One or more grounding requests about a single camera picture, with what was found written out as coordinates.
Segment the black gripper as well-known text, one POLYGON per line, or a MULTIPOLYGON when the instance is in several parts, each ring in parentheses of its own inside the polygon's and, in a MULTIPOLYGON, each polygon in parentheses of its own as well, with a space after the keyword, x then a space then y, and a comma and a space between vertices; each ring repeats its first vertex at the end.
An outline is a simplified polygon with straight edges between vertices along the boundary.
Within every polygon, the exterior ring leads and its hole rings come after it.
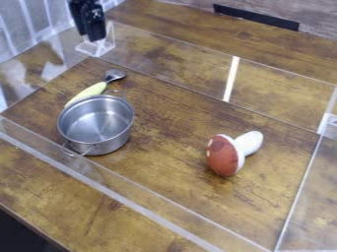
POLYGON ((100 0, 67 0, 67 3, 79 34, 87 34, 91 41, 103 39, 107 31, 100 0))

